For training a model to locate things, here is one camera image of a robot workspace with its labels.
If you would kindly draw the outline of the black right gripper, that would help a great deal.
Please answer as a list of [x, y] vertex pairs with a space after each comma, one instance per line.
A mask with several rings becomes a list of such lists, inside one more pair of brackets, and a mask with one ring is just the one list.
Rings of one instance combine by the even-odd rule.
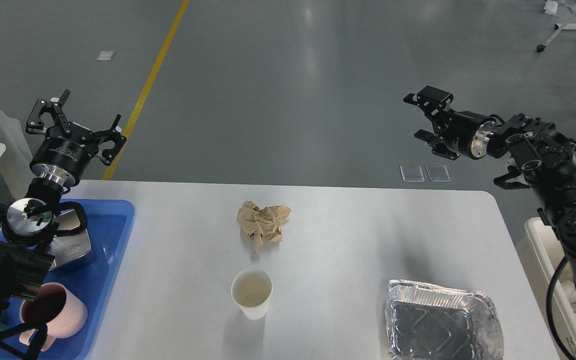
[[498, 130], [498, 121], [493, 116], [451, 111], [454, 95], [432, 85], [407, 94], [403, 101], [421, 109], [434, 125], [443, 126], [441, 135], [423, 129], [414, 133], [416, 139], [430, 147], [433, 155], [455, 161], [459, 157], [479, 160], [489, 153], [490, 139]]

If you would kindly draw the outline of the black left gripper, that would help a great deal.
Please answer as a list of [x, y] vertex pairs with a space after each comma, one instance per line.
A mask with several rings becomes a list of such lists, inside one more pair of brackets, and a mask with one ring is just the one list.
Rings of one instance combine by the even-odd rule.
[[25, 132], [46, 138], [30, 161], [30, 171], [36, 177], [53, 174], [61, 178], [64, 187], [80, 183], [84, 170], [93, 157], [109, 167], [126, 144], [119, 123], [121, 114], [115, 116], [109, 129], [92, 132], [80, 125], [70, 125], [63, 107], [71, 95], [65, 89], [62, 95], [51, 100], [39, 98], [26, 120]]

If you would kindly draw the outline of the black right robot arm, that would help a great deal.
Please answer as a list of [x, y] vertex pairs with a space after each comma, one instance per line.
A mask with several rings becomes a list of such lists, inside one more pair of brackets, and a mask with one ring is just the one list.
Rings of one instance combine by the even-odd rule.
[[576, 140], [558, 132], [554, 123], [523, 113], [503, 120], [497, 114], [455, 111], [451, 107], [454, 95], [430, 85], [403, 100], [422, 110], [432, 123], [432, 131], [420, 129], [414, 137], [430, 146], [434, 155], [455, 161], [461, 156], [479, 160], [510, 154], [507, 173], [494, 178], [494, 184], [508, 191], [532, 189], [537, 194], [542, 204], [539, 217], [551, 227], [564, 253], [546, 291], [547, 324], [560, 351], [572, 360], [573, 353], [555, 327], [553, 299], [567, 265], [576, 291]]

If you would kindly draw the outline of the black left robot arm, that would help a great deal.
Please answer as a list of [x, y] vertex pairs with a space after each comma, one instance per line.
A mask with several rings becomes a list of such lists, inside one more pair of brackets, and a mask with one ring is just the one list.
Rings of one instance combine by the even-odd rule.
[[[0, 317], [9, 299], [38, 299], [41, 285], [55, 264], [51, 243], [59, 237], [77, 236], [89, 225], [82, 205], [63, 202], [62, 196], [80, 184], [93, 158], [110, 166], [127, 139], [117, 115], [109, 129], [92, 131], [67, 120], [64, 93], [51, 100], [39, 99], [26, 121], [25, 132], [45, 138], [30, 155], [25, 137], [14, 136], [19, 155], [33, 175], [27, 193], [10, 205], [0, 204]], [[0, 349], [23, 360], [35, 360], [51, 344], [47, 320], [23, 320], [0, 331]]]

